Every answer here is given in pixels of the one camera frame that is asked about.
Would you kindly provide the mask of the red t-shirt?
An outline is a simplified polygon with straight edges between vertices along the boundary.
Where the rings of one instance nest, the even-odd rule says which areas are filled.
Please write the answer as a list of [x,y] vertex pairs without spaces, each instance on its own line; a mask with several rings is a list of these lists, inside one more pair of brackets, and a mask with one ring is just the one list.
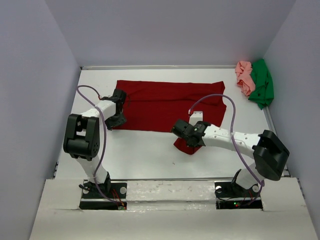
[[120,130],[169,133],[177,120],[189,121],[194,111],[203,113],[203,121],[222,125],[227,106],[222,94],[225,84],[179,83],[118,80],[116,88],[127,94],[124,106],[126,123]]

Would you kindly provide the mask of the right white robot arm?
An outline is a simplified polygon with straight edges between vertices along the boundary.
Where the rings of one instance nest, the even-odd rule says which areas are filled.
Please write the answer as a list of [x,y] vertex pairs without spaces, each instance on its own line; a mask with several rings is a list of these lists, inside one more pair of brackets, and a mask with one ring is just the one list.
[[242,196],[254,185],[264,186],[265,180],[278,182],[282,178],[290,151],[277,135],[232,132],[204,121],[192,125],[177,120],[171,132],[186,141],[188,147],[218,147],[235,151],[244,168],[239,169],[223,192]]

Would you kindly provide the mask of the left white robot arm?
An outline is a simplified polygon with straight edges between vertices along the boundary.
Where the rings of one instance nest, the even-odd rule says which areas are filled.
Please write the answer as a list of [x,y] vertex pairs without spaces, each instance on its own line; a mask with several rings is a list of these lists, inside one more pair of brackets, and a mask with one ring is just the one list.
[[126,123],[124,105],[127,93],[116,88],[111,96],[98,96],[99,102],[93,103],[79,89],[77,93],[86,100],[91,108],[67,118],[63,140],[63,151],[76,159],[87,175],[87,183],[80,187],[88,193],[95,193],[109,200],[112,189],[110,174],[102,166],[106,152],[107,131]]

